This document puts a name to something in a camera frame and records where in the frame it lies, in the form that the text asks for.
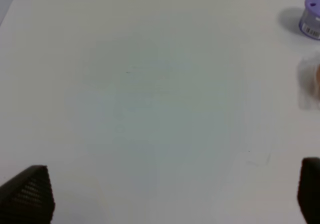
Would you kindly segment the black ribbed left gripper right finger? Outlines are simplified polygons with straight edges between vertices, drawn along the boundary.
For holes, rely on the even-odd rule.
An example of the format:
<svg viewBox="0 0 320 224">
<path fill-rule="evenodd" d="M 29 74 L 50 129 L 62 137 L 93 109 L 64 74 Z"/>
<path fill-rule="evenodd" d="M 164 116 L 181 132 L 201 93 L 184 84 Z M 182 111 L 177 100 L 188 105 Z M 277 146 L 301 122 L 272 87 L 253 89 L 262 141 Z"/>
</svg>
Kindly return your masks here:
<svg viewBox="0 0 320 224">
<path fill-rule="evenodd" d="M 318 157 L 307 157 L 302 160 L 297 200 L 306 223 L 319 223 L 319 170 Z"/>
</svg>

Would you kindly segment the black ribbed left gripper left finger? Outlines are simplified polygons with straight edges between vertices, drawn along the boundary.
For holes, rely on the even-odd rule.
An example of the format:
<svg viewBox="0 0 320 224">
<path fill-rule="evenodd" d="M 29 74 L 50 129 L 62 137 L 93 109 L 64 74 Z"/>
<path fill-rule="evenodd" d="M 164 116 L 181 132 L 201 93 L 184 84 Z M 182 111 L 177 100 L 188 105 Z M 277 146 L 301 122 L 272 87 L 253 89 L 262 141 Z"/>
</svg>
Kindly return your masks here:
<svg viewBox="0 0 320 224">
<path fill-rule="evenodd" d="M 1 186 L 1 223 L 51 223 L 56 204 L 48 172 L 32 165 Z"/>
</svg>

